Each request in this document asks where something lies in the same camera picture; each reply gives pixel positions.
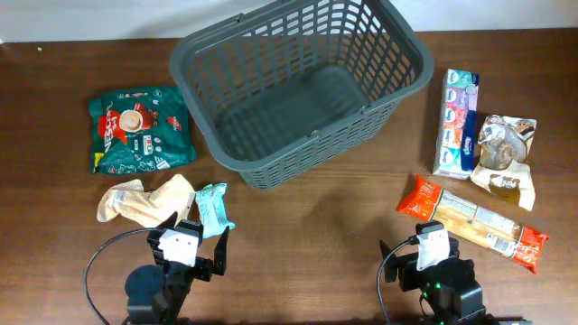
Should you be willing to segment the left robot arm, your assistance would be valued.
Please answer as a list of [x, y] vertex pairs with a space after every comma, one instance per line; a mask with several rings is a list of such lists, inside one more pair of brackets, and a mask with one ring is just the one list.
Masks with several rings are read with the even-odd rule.
[[208, 282], [224, 275], [230, 227], [225, 227], [214, 249], [214, 257], [198, 256], [204, 226], [172, 214], [150, 229], [147, 242], [154, 263], [136, 268], [126, 279], [127, 324], [190, 324], [180, 316], [195, 280]]

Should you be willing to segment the green Nescafe coffee bag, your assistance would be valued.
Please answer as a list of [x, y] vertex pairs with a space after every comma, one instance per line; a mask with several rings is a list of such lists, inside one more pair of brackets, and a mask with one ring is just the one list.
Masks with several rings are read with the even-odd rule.
[[189, 110], [176, 87], [115, 90], [88, 104], [93, 173], [127, 175], [192, 163]]

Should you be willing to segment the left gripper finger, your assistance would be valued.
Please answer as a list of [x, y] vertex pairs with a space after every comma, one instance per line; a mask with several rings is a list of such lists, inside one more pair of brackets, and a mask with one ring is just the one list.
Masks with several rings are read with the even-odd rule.
[[224, 275], [227, 269], [227, 245], [229, 227], [225, 227], [214, 249], [213, 273]]
[[166, 219], [164, 222], [162, 222], [159, 226], [157, 226], [156, 228], [159, 231], [163, 231], [165, 229], [173, 229], [175, 224], [178, 221], [178, 213], [177, 212], [173, 212], [173, 214]]

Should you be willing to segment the dark grey plastic basket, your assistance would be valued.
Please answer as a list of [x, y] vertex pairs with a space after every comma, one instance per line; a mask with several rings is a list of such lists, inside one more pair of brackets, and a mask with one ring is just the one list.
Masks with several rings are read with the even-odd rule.
[[367, 141], [434, 59], [388, 1], [275, 1], [199, 30], [170, 72], [212, 157], [272, 189]]

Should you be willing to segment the orange spaghetti packet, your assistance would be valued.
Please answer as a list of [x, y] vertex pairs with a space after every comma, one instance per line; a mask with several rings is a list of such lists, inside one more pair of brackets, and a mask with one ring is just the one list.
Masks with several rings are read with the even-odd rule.
[[463, 199], [415, 176], [415, 186], [396, 211], [422, 221], [439, 221], [454, 235], [523, 265], [533, 274], [549, 236]]

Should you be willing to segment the brown white pastry bag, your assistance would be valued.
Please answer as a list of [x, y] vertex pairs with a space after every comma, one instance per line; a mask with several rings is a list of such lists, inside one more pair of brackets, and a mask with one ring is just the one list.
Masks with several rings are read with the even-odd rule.
[[531, 211], [536, 190], [527, 162], [536, 120], [487, 116], [478, 136], [480, 160], [471, 181], [506, 202]]

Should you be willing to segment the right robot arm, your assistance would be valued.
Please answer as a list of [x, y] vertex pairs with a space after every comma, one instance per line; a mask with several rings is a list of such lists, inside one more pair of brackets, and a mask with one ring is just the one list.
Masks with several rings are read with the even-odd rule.
[[421, 324], [437, 325], [527, 325], [529, 320], [521, 317], [497, 318], [487, 312], [483, 304], [483, 291], [475, 279], [474, 263], [460, 259], [459, 242], [449, 239], [449, 257], [437, 265], [422, 271], [417, 269], [418, 254], [397, 256], [404, 246], [415, 245], [417, 238], [390, 248], [384, 241], [379, 242], [383, 257], [378, 268], [377, 288], [383, 281], [397, 282], [402, 292], [417, 290], [419, 303], [428, 304], [433, 313], [423, 313]]

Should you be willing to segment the Kleenex tissue multipack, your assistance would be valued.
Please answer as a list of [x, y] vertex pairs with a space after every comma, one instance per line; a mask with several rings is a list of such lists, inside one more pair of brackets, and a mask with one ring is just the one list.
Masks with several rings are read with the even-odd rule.
[[477, 73], [446, 71], [434, 175], [466, 180], [473, 172], [479, 83]]

